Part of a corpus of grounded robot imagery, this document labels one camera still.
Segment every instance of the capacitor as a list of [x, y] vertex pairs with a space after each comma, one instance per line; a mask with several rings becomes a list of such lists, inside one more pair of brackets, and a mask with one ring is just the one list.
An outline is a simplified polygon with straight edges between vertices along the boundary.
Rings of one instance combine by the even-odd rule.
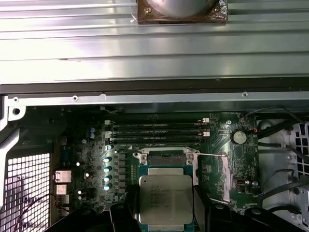
[[93, 177], [93, 172], [85, 172], [85, 178]]
[[108, 184], [104, 185], [104, 190], [108, 191], [108, 190], [110, 190], [111, 187], [112, 187], [112, 185], [110, 183], [108, 183]]
[[107, 145], [107, 146], [105, 146], [105, 148], [106, 148], [106, 150], [112, 150], [114, 148], [114, 146], [113, 145]]
[[107, 175], [106, 177], [104, 177], [104, 182], [109, 182], [112, 179], [111, 175]]
[[254, 187], [257, 187], [257, 186], [259, 186], [259, 183], [258, 183], [256, 180], [254, 180], [254, 181], [252, 182], [252, 185], [253, 185]]
[[85, 164], [85, 162], [82, 162], [82, 161], [76, 162], [77, 167], [83, 166], [84, 164]]
[[78, 195], [83, 195], [84, 196], [85, 193], [86, 193], [86, 189], [84, 189], [84, 188], [77, 191]]
[[105, 173], [109, 173], [111, 170], [112, 170], [111, 166], [107, 166], [107, 167], [104, 168]]
[[103, 162], [104, 162], [104, 163], [108, 163], [108, 162], [110, 162], [111, 160], [112, 160], [112, 158], [109, 156], [109, 157], [105, 157], [104, 160], [103, 160]]

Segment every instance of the red wire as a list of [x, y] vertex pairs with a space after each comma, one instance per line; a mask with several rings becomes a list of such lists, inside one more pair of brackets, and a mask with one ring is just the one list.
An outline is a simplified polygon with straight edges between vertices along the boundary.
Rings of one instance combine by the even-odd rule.
[[39, 198], [36, 199], [34, 202], [32, 202], [30, 205], [28, 205], [27, 208], [19, 215], [19, 217], [18, 217], [18, 219], [17, 219], [17, 222], [16, 222], [16, 224], [15, 224], [15, 226], [14, 226], [13, 232], [16, 232], [17, 227], [18, 227], [18, 224], [20, 223], [22, 216], [23, 216], [35, 203], [37, 203], [38, 201], [40, 201], [41, 199], [43, 199], [44, 197], [47, 197], [47, 196], [53, 196], [53, 197], [54, 197], [54, 199], [55, 199], [54, 204], [55, 204], [55, 207], [56, 207], [56, 208], [62, 209], [62, 210], [64, 210], [64, 211], [67, 211], [68, 213], [70, 212], [69, 210], [67, 210], [67, 209], [65, 209], [65, 208], [62, 208], [62, 207], [60, 207], [60, 206], [57, 205], [57, 196], [56, 196], [56, 195], [54, 195], [54, 194], [52, 194], [52, 193], [45, 194], [44, 196], [39, 197]]

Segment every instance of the green circuit board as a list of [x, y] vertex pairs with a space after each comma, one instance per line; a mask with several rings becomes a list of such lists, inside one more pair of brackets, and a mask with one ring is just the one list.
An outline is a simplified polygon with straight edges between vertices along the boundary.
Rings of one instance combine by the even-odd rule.
[[[65, 166], [76, 162], [83, 165], [73, 170], [70, 207], [89, 206], [100, 212], [106, 204], [123, 201], [126, 186], [138, 184], [147, 167], [177, 164], [192, 170], [191, 165], [182, 163], [181, 149], [165, 150], [187, 147], [202, 154], [226, 156], [226, 160], [198, 156], [199, 185], [214, 201], [228, 202], [242, 214], [256, 205], [259, 194], [259, 186], [252, 184], [260, 182], [257, 137], [250, 132], [252, 126], [255, 118], [243, 119], [241, 113], [104, 114], [74, 119], [67, 130], [62, 162]], [[231, 141], [231, 134], [237, 130], [246, 132], [247, 141], [242, 145]], [[152, 152], [155, 162], [144, 167], [134, 154], [146, 147], [159, 149]], [[104, 163], [106, 157], [111, 161]], [[111, 168], [109, 173], [104, 172], [106, 167]], [[111, 176], [108, 191], [104, 190], [107, 175]], [[237, 185], [235, 180], [248, 183]], [[78, 199], [81, 189], [85, 197]]]

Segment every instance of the motherboard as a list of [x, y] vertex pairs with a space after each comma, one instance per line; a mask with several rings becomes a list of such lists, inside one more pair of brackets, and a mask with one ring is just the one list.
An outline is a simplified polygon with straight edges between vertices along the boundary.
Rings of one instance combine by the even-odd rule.
[[241, 113], [96, 114], [72, 119], [61, 148], [68, 206], [98, 213], [140, 187], [140, 228], [198, 231], [192, 186], [242, 214], [260, 194], [254, 117]]

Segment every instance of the white perforated grill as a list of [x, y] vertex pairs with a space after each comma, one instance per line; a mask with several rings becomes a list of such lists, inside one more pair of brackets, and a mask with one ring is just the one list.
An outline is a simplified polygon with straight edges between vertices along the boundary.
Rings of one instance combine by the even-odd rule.
[[[49, 193], [50, 154], [9, 159], [0, 232], [13, 232], [29, 204]], [[49, 222], [49, 196], [35, 203], [19, 220], [17, 232], [42, 232]]]

